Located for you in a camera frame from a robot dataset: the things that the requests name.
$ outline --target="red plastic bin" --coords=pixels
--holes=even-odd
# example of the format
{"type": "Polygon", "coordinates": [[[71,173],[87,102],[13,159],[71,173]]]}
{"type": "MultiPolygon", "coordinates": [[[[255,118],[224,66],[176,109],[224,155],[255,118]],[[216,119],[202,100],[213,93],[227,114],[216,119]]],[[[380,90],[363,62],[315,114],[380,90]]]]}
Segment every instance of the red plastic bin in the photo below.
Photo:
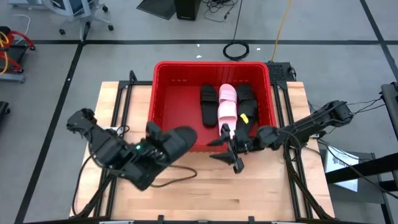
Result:
{"type": "Polygon", "coordinates": [[[257,127],[276,126],[268,68],[261,62],[159,62],[155,66],[148,120],[166,131],[178,126],[190,126],[198,139],[190,152],[224,152],[226,147],[208,147],[217,139],[218,126],[202,124],[200,87],[213,85],[218,91],[224,83],[236,87],[251,85],[258,102],[257,127]]]}

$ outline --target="black slipper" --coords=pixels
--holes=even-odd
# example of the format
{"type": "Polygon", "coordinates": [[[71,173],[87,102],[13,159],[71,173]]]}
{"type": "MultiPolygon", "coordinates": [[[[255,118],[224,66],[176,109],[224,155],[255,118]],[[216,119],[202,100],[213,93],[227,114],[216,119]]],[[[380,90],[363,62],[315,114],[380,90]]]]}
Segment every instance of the black slipper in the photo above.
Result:
{"type": "Polygon", "coordinates": [[[248,135],[251,127],[257,121],[257,101],[249,85],[239,85],[236,89],[236,94],[238,95],[239,104],[236,129],[242,128],[248,135]]]}
{"type": "Polygon", "coordinates": [[[213,128],[218,124],[218,95],[211,85],[200,88],[201,120],[206,127],[213,128]]]}

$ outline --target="wooden table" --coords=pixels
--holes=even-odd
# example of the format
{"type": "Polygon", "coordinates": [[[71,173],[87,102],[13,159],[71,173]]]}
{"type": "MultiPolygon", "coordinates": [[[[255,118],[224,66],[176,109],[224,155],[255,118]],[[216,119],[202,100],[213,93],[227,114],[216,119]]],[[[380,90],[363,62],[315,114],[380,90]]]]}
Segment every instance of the wooden table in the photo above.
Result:
{"type": "MultiPolygon", "coordinates": [[[[95,110],[100,126],[111,124],[117,88],[118,82],[102,83],[95,110]]],[[[151,89],[151,86],[133,86],[127,117],[127,125],[131,129],[124,136],[127,142],[138,142],[145,136],[151,89]]],[[[308,116],[310,111],[303,83],[288,83],[288,91],[294,120],[308,116]]],[[[126,91],[122,95],[117,126],[121,123],[125,96],[126,91]]],[[[281,102],[284,120],[287,121],[284,100],[281,102]]],[[[274,108],[277,115],[275,99],[274,108]]],[[[315,140],[310,140],[308,147],[318,150],[315,140]]],[[[256,221],[294,220],[282,149],[265,149],[242,155],[246,167],[240,174],[235,174],[231,166],[209,159],[208,156],[204,152],[185,154],[175,164],[196,169],[198,176],[161,189],[148,188],[140,192],[130,181],[118,179],[111,218],[156,220],[158,215],[164,215],[165,220],[247,221],[248,216],[254,216],[256,221]]],[[[334,216],[320,156],[303,150],[302,160],[309,191],[325,211],[334,216]]],[[[81,175],[75,202],[77,212],[83,209],[98,188],[100,175],[101,169],[89,161],[81,175]]],[[[187,175],[191,173],[168,168],[154,183],[161,184],[187,175]]],[[[305,217],[303,198],[298,188],[297,195],[301,216],[305,217]]],[[[108,192],[104,194],[102,215],[105,214],[107,199],[108,192]]]]}

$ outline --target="office chair base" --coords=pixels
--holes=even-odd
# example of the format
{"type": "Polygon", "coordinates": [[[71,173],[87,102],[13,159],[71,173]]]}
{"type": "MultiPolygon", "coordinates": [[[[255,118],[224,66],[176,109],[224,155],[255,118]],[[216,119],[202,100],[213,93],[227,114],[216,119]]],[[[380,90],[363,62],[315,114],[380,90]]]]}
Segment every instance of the office chair base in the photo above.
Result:
{"type": "Polygon", "coordinates": [[[62,25],[61,25],[61,29],[59,29],[59,33],[61,35],[65,35],[66,32],[65,32],[65,30],[63,28],[72,25],[76,21],[80,21],[80,41],[82,41],[82,42],[84,41],[83,35],[84,35],[84,32],[85,32],[85,27],[87,26],[87,28],[90,28],[92,21],[97,21],[97,22],[102,22],[104,24],[108,24],[108,29],[110,31],[114,30],[114,27],[113,27],[113,25],[111,24],[110,21],[107,21],[105,19],[101,19],[101,18],[96,17],[96,16],[88,16],[88,17],[81,18],[80,20],[75,20],[75,21],[66,20],[66,21],[64,21],[62,23],[62,25]]]}

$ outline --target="gray floor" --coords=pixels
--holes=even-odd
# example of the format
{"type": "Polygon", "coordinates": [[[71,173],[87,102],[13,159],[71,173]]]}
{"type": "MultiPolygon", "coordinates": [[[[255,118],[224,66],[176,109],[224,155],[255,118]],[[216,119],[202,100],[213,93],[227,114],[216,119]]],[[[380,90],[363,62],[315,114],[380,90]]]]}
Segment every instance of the gray floor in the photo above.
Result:
{"type": "MultiPolygon", "coordinates": [[[[203,18],[166,21],[136,10],[138,0],[105,1],[115,31],[93,23],[90,40],[169,40],[231,39],[238,8],[224,23],[203,18]]],[[[398,3],[394,0],[367,0],[378,27],[386,40],[398,40],[395,22],[398,3]]],[[[275,39],[287,1],[244,1],[237,39],[275,39]]],[[[222,19],[224,12],[210,15],[222,19]]],[[[377,40],[359,0],[295,0],[286,20],[284,40],[377,40]]],[[[77,40],[78,29],[71,27],[65,36],[58,34],[64,18],[48,11],[12,8],[0,2],[0,21],[25,31],[26,19],[10,17],[26,14],[32,18],[28,36],[34,40],[77,40]]],[[[38,45],[28,51],[24,65],[24,84],[0,82],[0,101],[11,104],[12,113],[0,126],[0,223],[13,223],[25,194],[37,156],[43,145],[65,77],[77,45],[38,45]]],[[[152,80],[153,69],[162,60],[221,60],[224,45],[86,45],[75,70],[47,158],[34,191],[25,222],[66,218],[85,142],[65,129],[67,118],[82,107],[94,108],[101,82],[126,80],[134,70],[139,80],[152,80]]],[[[270,60],[273,45],[250,45],[245,60],[270,60]]],[[[398,46],[388,46],[398,58],[398,46]]],[[[242,49],[228,50],[238,54],[242,49]]],[[[280,45],[275,61],[291,62],[298,80],[305,84],[314,105],[330,100],[358,102],[379,97],[380,85],[395,81],[379,45],[280,45]]],[[[353,122],[334,130],[325,138],[340,149],[375,152],[377,157],[397,152],[398,142],[384,108],[359,114],[353,122]]],[[[398,209],[390,199],[392,210],[398,209]]],[[[333,201],[336,216],[342,220],[382,223],[381,209],[363,203],[333,201]]]]}

